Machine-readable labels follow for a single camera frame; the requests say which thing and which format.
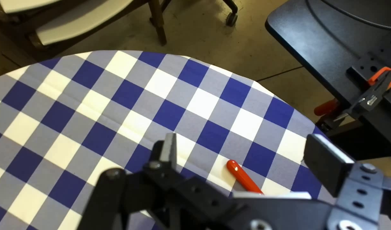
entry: orange handle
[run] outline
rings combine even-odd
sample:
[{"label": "orange handle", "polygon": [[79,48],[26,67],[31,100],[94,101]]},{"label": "orange handle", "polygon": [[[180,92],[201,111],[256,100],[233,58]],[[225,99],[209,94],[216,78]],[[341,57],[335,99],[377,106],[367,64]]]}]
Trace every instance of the orange handle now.
[{"label": "orange handle", "polygon": [[336,99],[331,100],[331,101],[327,101],[320,106],[317,106],[313,113],[315,115],[317,117],[324,117],[324,115],[329,115],[334,111],[336,111],[339,108],[339,101]]},{"label": "orange handle", "polygon": [[253,193],[262,193],[261,188],[249,178],[243,168],[234,160],[226,163],[226,169],[233,174],[238,183],[240,183],[246,191]]},{"label": "orange handle", "polygon": [[367,81],[367,83],[370,83],[370,86],[375,86],[376,82],[378,81],[378,78],[382,77],[386,72],[391,72],[391,68],[390,68],[390,67],[384,67],[384,68],[381,68],[378,72],[376,72],[376,73],[372,76],[372,78],[370,78],[370,80]]}]

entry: blue and white checkered tablecloth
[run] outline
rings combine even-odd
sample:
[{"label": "blue and white checkered tablecloth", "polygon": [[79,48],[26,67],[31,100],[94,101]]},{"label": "blue and white checkered tablecloth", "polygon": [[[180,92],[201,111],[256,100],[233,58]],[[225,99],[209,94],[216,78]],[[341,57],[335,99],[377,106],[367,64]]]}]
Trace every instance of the blue and white checkered tablecloth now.
[{"label": "blue and white checkered tablecloth", "polygon": [[74,229],[99,175],[140,172],[171,132],[182,174],[226,195],[242,191],[229,159],[266,195],[324,193],[302,165],[315,124],[261,85],[191,58],[95,51],[0,77],[0,229]]}]

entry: orange clip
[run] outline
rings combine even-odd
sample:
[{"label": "orange clip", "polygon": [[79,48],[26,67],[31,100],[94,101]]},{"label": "orange clip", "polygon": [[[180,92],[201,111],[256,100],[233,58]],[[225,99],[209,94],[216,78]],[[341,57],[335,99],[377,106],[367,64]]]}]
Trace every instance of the orange clip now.
[{"label": "orange clip", "polygon": [[367,83],[370,85],[370,86],[375,86],[376,83],[377,83],[377,81],[378,81],[378,78],[380,77],[382,77],[382,76],[385,76],[385,74],[387,74],[387,73],[390,73],[391,72],[391,68],[389,68],[389,67],[384,67],[384,68],[381,68],[378,72],[376,72],[373,76],[372,76],[372,78],[370,78],[368,81],[367,81]]}]

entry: red-orange tool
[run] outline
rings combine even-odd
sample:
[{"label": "red-orange tool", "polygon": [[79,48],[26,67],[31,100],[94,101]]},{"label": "red-orange tool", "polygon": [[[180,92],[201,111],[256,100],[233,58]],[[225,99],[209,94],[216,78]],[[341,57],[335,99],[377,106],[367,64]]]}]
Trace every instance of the red-orange tool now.
[{"label": "red-orange tool", "polygon": [[240,183],[246,191],[253,193],[262,193],[261,188],[249,178],[243,168],[234,160],[226,163],[226,169],[234,175],[238,183]]},{"label": "red-orange tool", "polygon": [[324,117],[335,113],[339,109],[339,101],[336,99],[327,101],[317,106],[313,113],[317,117]]}]

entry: screw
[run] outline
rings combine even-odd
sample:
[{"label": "screw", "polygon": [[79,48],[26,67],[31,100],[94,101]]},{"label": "screw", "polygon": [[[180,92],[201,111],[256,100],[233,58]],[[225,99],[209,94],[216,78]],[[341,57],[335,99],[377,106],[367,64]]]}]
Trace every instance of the screw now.
[{"label": "screw", "polygon": [[159,169],[159,168],[161,168],[161,164],[160,164],[159,161],[151,161],[151,163],[148,164],[148,168],[150,168],[150,169]]},{"label": "screw", "polygon": [[367,104],[368,106],[372,106],[376,101],[377,101],[377,97],[376,97],[376,96],[372,96],[372,99],[368,100],[366,104]]},{"label": "screw", "polygon": [[361,169],[366,173],[370,173],[370,174],[376,174],[377,173],[376,166],[372,165],[372,164],[362,164]]},{"label": "screw", "polygon": [[362,228],[350,220],[341,220],[338,225],[339,230],[362,230]]},{"label": "screw", "polygon": [[120,169],[110,169],[106,172],[106,177],[110,179],[117,179],[122,175],[122,170]]},{"label": "screw", "polygon": [[251,230],[272,230],[271,225],[263,220],[253,220],[249,224]]}]

